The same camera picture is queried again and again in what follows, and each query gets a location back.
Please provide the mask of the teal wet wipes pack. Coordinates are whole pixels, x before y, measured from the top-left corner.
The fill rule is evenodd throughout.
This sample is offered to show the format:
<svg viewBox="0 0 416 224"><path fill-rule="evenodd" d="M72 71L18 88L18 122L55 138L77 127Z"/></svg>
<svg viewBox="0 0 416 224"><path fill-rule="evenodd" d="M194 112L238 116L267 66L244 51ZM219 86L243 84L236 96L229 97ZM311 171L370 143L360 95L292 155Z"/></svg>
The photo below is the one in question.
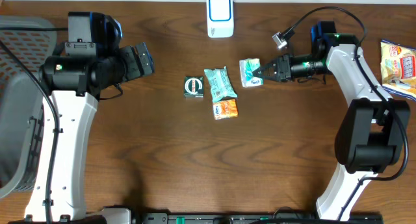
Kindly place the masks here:
<svg viewBox="0 0 416 224"><path fill-rule="evenodd" d="M231 85L226 66L222 69L205 69L204 73L209 81L214 103L221 101L225 97L238 97Z"/></svg>

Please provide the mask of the orange Kleenex tissue pack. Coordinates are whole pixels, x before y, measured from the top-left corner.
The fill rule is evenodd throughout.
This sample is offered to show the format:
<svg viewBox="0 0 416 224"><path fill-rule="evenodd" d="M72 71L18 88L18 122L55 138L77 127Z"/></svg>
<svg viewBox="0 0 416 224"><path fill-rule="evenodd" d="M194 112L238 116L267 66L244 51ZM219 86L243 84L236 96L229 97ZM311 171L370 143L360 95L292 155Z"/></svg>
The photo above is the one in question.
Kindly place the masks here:
<svg viewBox="0 0 416 224"><path fill-rule="evenodd" d="M229 99L213 103L213 116L215 120L237 117L238 110L236 101Z"/></svg>

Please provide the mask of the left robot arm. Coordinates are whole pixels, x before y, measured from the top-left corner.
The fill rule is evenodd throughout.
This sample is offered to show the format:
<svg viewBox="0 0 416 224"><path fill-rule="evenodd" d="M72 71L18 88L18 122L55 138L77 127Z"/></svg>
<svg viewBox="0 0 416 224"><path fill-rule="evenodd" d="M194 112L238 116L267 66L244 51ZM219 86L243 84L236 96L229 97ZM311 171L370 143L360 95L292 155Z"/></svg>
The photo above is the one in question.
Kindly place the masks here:
<svg viewBox="0 0 416 224"><path fill-rule="evenodd" d="M44 130L24 222L130 223L126 208L86 211L88 137L101 92L153 74L153 59L143 43L120 47L122 28L106 14L70 12L67 31L64 54L47 57L40 68Z"/></svg>

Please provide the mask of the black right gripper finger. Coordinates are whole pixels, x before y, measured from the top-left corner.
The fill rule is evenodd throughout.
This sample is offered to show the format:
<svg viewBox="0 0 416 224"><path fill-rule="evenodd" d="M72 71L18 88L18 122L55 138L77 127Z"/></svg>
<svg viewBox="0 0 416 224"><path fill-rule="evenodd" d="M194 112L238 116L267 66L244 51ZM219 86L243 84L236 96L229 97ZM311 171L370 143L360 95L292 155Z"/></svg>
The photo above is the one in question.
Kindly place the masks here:
<svg viewBox="0 0 416 224"><path fill-rule="evenodd" d="M275 72L275 59L267 62L259 67L260 72Z"/></svg>
<svg viewBox="0 0 416 224"><path fill-rule="evenodd" d="M254 71L253 76L257 77L257 78L260 78L260 79L266 79L266 80L274 80L275 79L274 72L267 73L266 71Z"/></svg>

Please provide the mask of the green Kleenex tissue pack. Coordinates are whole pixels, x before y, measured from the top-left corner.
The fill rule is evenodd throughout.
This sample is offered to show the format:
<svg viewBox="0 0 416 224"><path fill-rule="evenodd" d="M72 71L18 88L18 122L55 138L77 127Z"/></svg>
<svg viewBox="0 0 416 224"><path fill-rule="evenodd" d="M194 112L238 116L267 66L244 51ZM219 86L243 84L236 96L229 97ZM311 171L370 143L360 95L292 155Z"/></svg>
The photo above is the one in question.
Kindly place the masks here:
<svg viewBox="0 0 416 224"><path fill-rule="evenodd" d="M248 58L239 61L240 79L244 88L251 88L263 85L263 79L254 77L253 71L260 67L258 58Z"/></svg>

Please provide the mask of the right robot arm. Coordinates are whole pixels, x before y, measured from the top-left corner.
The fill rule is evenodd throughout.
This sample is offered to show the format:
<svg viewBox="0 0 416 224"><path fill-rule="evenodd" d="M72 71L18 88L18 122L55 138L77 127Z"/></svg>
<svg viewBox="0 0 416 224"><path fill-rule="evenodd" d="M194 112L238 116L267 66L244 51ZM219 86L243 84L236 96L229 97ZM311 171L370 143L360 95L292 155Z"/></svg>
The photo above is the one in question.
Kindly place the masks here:
<svg viewBox="0 0 416 224"><path fill-rule="evenodd" d="M311 28L311 43L310 54L284 54L253 75L275 82L328 73L335 77L348 110L335 137L337 167L316 209L319 219L344 222L370 181L382 180L381 173L400 155L408 159L410 108L380 86L353 34L339 34L334 22L320 21Z"/></svg>

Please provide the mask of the green Zam-Buk box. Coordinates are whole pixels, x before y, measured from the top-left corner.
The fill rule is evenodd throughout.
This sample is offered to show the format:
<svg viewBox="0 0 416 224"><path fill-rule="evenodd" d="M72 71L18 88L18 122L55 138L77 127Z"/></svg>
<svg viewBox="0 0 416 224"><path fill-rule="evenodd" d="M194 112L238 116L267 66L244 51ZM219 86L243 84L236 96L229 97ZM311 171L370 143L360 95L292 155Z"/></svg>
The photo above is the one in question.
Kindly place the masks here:
<svg viewBox="0 0 416 224"><path fill-rule="evenodd" d="M204 82L203 77L189 77L184 78L184 96L202 98L204 96Z"/></svg>

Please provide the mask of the yellow white snack bag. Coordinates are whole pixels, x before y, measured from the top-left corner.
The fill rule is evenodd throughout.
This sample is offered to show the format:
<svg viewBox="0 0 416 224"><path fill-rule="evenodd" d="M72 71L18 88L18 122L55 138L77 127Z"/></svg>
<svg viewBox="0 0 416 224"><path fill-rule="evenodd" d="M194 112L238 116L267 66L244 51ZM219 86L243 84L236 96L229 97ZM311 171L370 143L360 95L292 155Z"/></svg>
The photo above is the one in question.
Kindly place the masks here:
<svg viewBox="0 0 416 224"><path fill-rule="evenodd" d="M415 101L415 48L381 40L383 88L392 94Z"/></svg>

